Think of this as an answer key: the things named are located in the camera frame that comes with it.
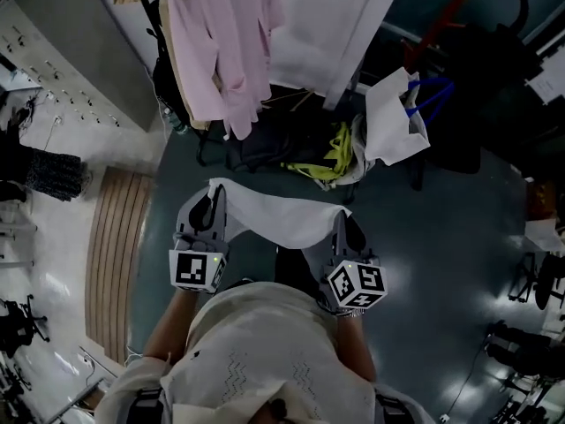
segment blue bag handle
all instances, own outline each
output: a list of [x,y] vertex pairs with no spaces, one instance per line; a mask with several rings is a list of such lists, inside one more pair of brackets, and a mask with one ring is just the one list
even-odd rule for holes
[[413,80],[408,83],[408,90],[410,91],[415,87],[417,87],[418,85],[435,85],[435,84],[445,84],[446,86],[441,91],[430,97],[427,101],[420,103],[413,109],[406,109],[406,114],[408,115],[408,117],[412,117],[412,115],[414,115],[417,111],[420,111],[420,109],[423,109],[429,103],[432,103],[436,99],[441,98],[437,102],[437,105],[432,115],[429,117],[427,121],[424,121],[424,124],[428,125],[428,123],[437,116],[438,112],[441,110],[441,107],[443,107],[443,104],[453,94],[455,90],[456,86],[452,80],[447,79],[445,77],[434,77],[431,79]]

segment black strap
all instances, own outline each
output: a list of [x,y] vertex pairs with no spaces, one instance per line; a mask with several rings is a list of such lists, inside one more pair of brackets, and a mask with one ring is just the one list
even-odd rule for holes
[[159,400],[162,388],[151,388],[138,391],[138,395],[130,406],[126,424],[161,424],[163,405]]
[[382,406],[385,424],[414,424],[414,418],[404,403],[394,397],[375,395]]

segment person's arm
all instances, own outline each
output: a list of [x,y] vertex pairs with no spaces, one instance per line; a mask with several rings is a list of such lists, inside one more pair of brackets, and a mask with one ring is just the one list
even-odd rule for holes
[[337,318],[337,358],[368,382],[376,382],[377,373],[365,342],[361,317]]
[[185,355],[186,337],[196,312],[198,293],[178,289],[165,314],[157,323],[147,341],[144,357],[166,361],[174,365]]

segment wooden slat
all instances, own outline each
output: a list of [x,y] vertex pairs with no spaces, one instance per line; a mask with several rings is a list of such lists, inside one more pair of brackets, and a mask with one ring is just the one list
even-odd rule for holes
[[100,197],[96,201],[96,209],[94,210],[94,218],[92,221],[92,227],[90,229],[90,241],[88,242],[88,255],[87,255],[87,281],[85,284],[85,320],[87,326],[87,337],[92,337],[92,311],[90,308],[90,298],[91,298],[91,286],[92,286],[92,264],[94,257],[94,245],[96,241],[96,232],[98,231],[98,226],[100,222],[100,213],[102,211],[102,205],[106,199],[106,191],[109,188],[109,176],[106,175],[104,171],[104,177],[102,178],[102,183],[100,185]]
[[116,259],[114,260],[114,277],[112,278],[112,301],[109,310],[110,318],[110,339],[111,339],[111,350],[110,357],[113,360],[118,360],[120,344],[119,344],[119,329],[117,325],[117,308],[119,303],[119,292],[120,292],[120,278],[123,275],[122,264],[124,263],[125,255],[125,242],[127,240],[127,233],[130,228],[130,223],[132,221],[133,205],[135,204],[135,198],[138,194],[139,184],[141,182],[141,177],[139,174],[132,175],[132,181],[130,183],[129,189],[127,191],[127,200],[124,205],[124,215],[122,216],[122,224],[120,226],[120,232],[117,238],[117,250]]
[[132,276],[137,269],[137,254],[139,235],[145,221],[148,195],[152,180],[144,176],[141,178],[139,190],[133,205],[132,220],[125,243],[124,260],[122,262],[122,275],[120,277],[119,301],[117,306],[117,335],[118,353],[117,362],[124,364],[127,359],[127,331],[130,315],[130,302],[132,293]]
[[[106,260],[108,259],[108,251],[109,251],[109,236],[112,230],[112,222],[114,221],[114,214],[116,213],[116,205],[117,205],[117,196],[120,192],[120,185],[122,183],[122,176],[121,174],[117,174],[114,179],[114,185],[112,187],[112,194],[109,199],[109,208],[108,214],[106,215],[106,220],[104,222],[104,229],[102,234],[102,246],[100,250],[100,267],[98,271],[98,293],[96,295],[96,341],[103,346],[104,344],[104,292],[105,292],[105,285],[106,285],[106,270],[107,270],[107,263]],[[104,350],[106,356],[109,356],[109,353]]]
[[98,313],[97,313],[97,296],[98,296],[98,273],[100,270],[100,251],[102,248],[102,234],[104,229],[104,223],[106,221],[106,215],[108,214],[109,199],[112,194],[114,187],[114,177],[116,172],[114,169],[108,168],[106,174],[104,175],[104,187],[102,189],[102,199],[99,198],[98,201],[102,201],[100,214],[98,215],[98,221],[96,222],[96,235],[94,240],[90,240],[90,245],[93,247],[92,253],[92,265],[90,267],[90,281],[87,278],[87,284],[90,284],[90,292],[88,293],[87,305],[89,308],[90,319],[87,326],[90,327],[90,338],[96,340],[97,335],[97,323],[98,323]]
[[120,270],[115,269],[116,257],[121,257],[123,255],[117,253],[117,239],[120,233],[120,228],[122,226],[122,218],[124,216],[125,202],[127,200],[127,194],[130,191],[130,185],[132,184],[133,174],[130,172],[122,172],[120,186],[117,189],[117,200],[116,209],[114,211],[114,218],[111,222],[110,233],[109,233],[109,243],[108,243],[108,254],[106,257],[106,268],[104,277],[104,297],[102,300],[102,346],[104,351],[107,353],[112,360],[116,358],[116,353],[113,351],[115,346],[112,341],[112,331],[111,331],[111,307],[112,300],[116,299],[117,295],[114,293],[112,287],[117,282],[117,278],[120,277]]

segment white paper bag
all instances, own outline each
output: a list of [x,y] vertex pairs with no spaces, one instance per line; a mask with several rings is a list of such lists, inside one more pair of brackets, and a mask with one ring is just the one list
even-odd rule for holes
[[[366,160],[381,159],[392,165],[430,147],[422,117],[416,112],[408,118],[400,101],[400,96],[408,91],[408,82],[417,79],[417,74],[410,76],[400,68],[367,92]],[[411,90],[406,108],[416,106],[418,88]]]

